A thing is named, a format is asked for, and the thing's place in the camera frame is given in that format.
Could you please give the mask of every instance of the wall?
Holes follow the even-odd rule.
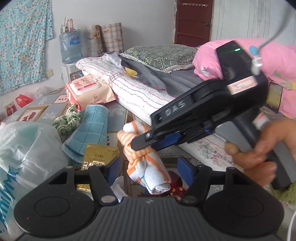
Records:
[[[212,40],[271,37],[278,30],[287,4],[285,0],[215,0]],[[275,41],[296,44],[296,11]]]
[[[59,34],[65,17],[73,18],[74,27],[82,30],[88,25],[122,22],[123,42],[128,49],[136,45],[170,44],[174,8],[175,0],[52,0],[54,39],[46,42],[46,68],[53,69],[54,76],[0,96],[0,113],[21,93],[34,94],[40,86],[51,89],[63,86]],[[86,55],[86,48],[83,48],[83,54]]]

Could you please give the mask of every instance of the orange striped towel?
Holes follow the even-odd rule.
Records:
[[[136,183],[146,187],[150,194],[161,194],[170,190],[171,179],[163,162],[151,147],[139,151],[131,148],[131,141],[150,130],[149,126],[133,121],[117,133],[117,138],[123,147],[123,153],[129,160],[127,174]]]

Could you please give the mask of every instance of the red snack bag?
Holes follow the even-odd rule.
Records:
[[[19,95],[18,97],[15,98],[15,101],[20,107],[24,107],[27,104],[31,103],[33,100],[28,96]]]
[[[7,116],[12,115],[14,112],[17,111],[17,108],[15,107],[15,104],[13,103],[13,101],[11,103],[9,103],[7,106],[5,106],[6,112],[7,112]]]

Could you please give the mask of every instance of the gray cloth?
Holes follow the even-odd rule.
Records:
[[[194,86],[203,82],[203,79],[194,74],[194,69],[175,70],[164,73],[149,69],[141,63],[119,56],[121,64],[137,71],[137,80],[155,89],[165,89],[171,96],[178,97]]]

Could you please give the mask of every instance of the teal floral fabric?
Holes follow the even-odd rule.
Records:
[[[46,79],[51,0],[13,0],[0,12],[0,95]]]
[[[192,61],[196,52],[197,48],[194,47],[170,44],[133,47],[120,55],[154,70],[169,73],[173,70],[193,68]]]

